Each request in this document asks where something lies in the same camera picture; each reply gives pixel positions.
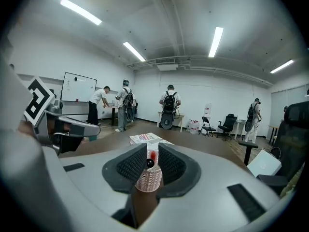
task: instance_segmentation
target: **stool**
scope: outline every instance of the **stool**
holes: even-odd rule
[[[249,162],[250,154],[251,154],[251,149],[252,148],[258,148],[259,146],[254,144],[254,143],[245,142],[245,141],[239,141],[238,144],[247,147],[246,148],[245,160],[243,161],[243,163],[245,163],[246,166],[247,166],[248,162]]]

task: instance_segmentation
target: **whiteboard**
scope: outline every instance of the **whiteboard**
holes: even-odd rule
[[[88,102],[96,91],[97,81],[89,77],[66,72],[62,84],[63,102]]]

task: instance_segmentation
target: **ceiling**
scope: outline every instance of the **ceiling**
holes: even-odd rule
[[[279,0],[70,1],[102,23],[96,26],[60,0],[30,0],[24,15],[89,41],[133,70],[175,57],[180,69],[236,73],[270,86],[308,66],[307,47]],[[216,27],[224,32],[215,58],[208,58]],[[139,62],[126,41],[147,61]],[[270,74],[289,59],[291,66]]]

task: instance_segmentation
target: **white bag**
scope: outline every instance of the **white bag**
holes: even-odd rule
[[[254,177],[257,177],[259,174],[275,175],[281,168],[281,162],[271,154],[261,150],[247,167]]]

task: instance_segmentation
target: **folding chair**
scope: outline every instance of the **folding chair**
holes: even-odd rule
[[[211,136],[213,137],[213,133],[212,132],[216,131],[216,129],[211,127],[211,125],[209,123],[209,120],[206,117],[202,117],[202,119],[203,119],[204,125],[202,126],[202,129],[199,131],[199,135],[201,134],[202,130],[204,129],[206,131],[206,134],[203,134],[203,133],[202,134],[205,137],[206,137],[206,135],[209,136],[209,133],[208,133],[209,131],[211,132]]]

